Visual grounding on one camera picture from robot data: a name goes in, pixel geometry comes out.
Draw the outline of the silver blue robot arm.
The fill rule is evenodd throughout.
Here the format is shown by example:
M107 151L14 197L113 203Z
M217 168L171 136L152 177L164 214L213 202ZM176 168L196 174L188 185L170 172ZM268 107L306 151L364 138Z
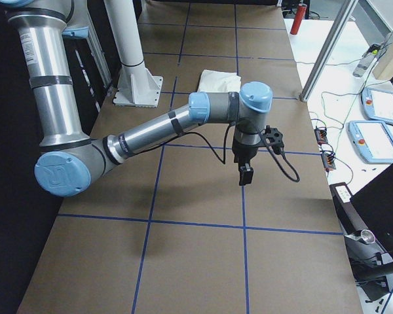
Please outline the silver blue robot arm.
M262 82L239 92L193 92L186 105L118 135L92 139L81 127L64 46L88 37L86 1L3 1L7 20L20 36L29 85L43 129L34 174L39 185L60 197L85 191L128 158L155 150L204 124L234 126L232 150L240 185L253 178L251 159L260 147L280 152L267 125L272 90Z

